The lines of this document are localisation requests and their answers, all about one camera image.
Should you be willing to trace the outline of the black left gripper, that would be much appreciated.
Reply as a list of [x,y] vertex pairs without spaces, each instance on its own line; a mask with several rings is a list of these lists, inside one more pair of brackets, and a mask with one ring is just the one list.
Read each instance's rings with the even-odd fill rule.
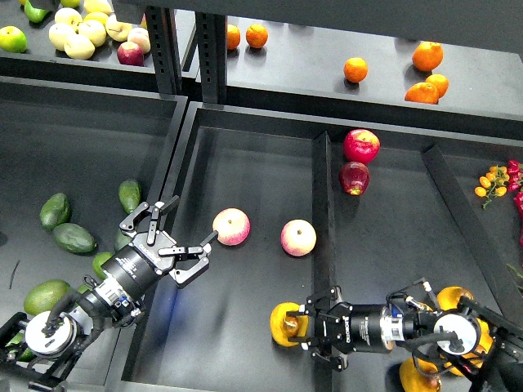
[[[167,202],[141,203],[124,218],[119,229],[132,241],[116,252],[102,266],[107,278],[115,279],[132,298],[138,299],[166,275],[178,288],[184,288],[210,266],[212,243],[218,232],[212,231],[198,246],[179,247],[165,232],[159,232],[161,218],[178,208],[180,197],[174,195]],[[138,234],[138,225],[148,220],[146,233]]]

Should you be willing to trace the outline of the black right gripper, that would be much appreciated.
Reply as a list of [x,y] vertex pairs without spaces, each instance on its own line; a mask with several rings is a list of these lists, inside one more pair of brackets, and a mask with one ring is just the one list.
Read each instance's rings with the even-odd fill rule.
[[298,310],[288,310],[285,314],[296,318],[307,316],[321,322],[319,336],[301,338],[300,346],[310,352],[314,361],[336,372],[346,370],[347,360],[333,354],[332,348],[342,354],[387,352],[381,326],[387,313],[385,306],[353,305],[339,302],[341,299],[341,288],[335,285],[308,296]]

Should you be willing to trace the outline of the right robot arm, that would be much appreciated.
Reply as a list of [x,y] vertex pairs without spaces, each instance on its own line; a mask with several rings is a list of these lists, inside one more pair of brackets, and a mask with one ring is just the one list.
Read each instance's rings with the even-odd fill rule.
[[273,338],[284,346],[300,345],[339,372],[349,354],[388,354],[399,346],[410,352],[421,376],[430,375],[421,367],[427,362],[436,376],[457,369],[473,391],[522,389],[521,327],[464,295],[443,310],[426,279],[411,285],[423,287],[426,301],[403,287],[389,293],[384,304],[356,305],[332,286],[303,305],[283,304],[271,320]]

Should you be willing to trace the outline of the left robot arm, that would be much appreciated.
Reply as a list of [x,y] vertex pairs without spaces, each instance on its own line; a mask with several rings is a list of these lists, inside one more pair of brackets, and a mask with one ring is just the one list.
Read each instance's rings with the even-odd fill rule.
[[63,391],[84,351],[101,333],[130,327],[145,313],[144,295],[166,275],[179,288],[209,267],[212,231],[199,245],[177,244],[162,218],[177,209],[168,202],[142,203],[119,225],[128,244],[102,266],[105,279],[84,292],[65,294],[49,311],[32,318],[19,312],[1,328],[1,379],[32,391]]

